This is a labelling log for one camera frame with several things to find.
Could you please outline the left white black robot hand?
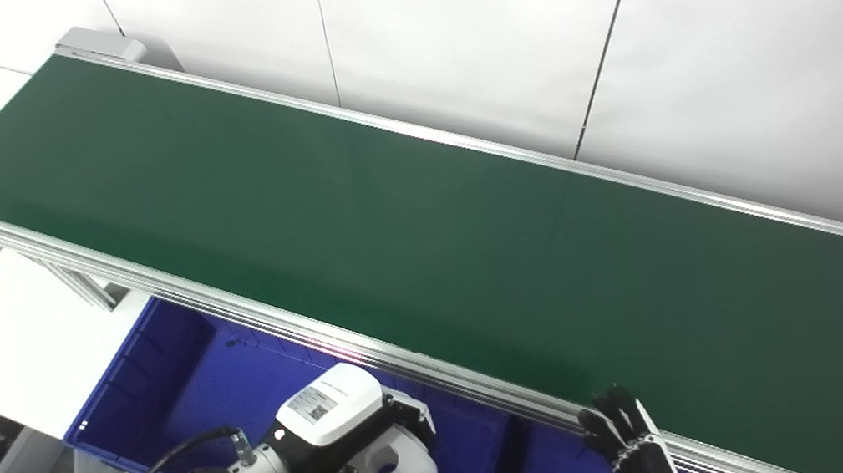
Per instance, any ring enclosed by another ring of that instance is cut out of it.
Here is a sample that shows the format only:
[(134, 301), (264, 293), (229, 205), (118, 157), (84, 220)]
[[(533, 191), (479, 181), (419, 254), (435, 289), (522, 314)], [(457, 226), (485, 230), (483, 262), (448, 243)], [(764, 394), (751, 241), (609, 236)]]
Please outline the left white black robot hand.
[(425, 402), (337, 364), (284, 401), (258, 445), (266, 473), (439, 473)]

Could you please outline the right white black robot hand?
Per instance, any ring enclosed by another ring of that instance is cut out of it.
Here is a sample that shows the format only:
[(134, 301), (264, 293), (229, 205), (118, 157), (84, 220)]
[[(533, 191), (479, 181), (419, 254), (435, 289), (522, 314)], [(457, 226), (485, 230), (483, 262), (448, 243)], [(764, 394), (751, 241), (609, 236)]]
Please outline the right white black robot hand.
[(581, 441), (610, 473), (678, 473), (669, 448), (645, 406), (622, 386), (597, 392), (580, 409)]

